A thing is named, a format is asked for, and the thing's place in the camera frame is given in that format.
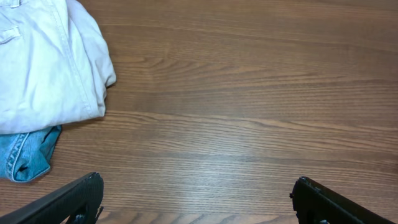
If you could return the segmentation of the beige folded trousers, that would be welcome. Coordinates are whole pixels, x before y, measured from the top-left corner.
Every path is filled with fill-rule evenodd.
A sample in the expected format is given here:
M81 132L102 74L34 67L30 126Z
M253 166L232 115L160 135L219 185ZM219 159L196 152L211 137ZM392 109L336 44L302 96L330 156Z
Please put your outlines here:
M107 43L78 1L1 1L3 134L102 117L115 81Z

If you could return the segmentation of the blue denim jeans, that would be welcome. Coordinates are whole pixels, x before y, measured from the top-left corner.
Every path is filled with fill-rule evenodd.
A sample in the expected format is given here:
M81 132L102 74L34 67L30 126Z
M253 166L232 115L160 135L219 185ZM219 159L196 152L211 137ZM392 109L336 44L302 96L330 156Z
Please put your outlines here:
M1 178L30 182L50 170L50 160L61 126L20 134L1 135Z

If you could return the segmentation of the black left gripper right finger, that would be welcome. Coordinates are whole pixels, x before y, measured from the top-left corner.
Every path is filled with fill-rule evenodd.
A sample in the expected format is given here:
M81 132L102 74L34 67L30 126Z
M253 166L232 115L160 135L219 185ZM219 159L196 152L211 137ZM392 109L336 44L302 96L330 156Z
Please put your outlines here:
M289 197L300 224L394 224L306 176Z

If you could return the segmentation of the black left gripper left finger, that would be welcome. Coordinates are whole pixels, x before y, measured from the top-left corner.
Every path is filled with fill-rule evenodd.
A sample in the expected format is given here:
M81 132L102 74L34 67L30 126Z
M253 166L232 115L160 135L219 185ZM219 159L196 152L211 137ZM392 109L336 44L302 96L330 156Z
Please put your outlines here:
M1 217L1 223L96 223L101 206L104 182L91 172L56 191Z

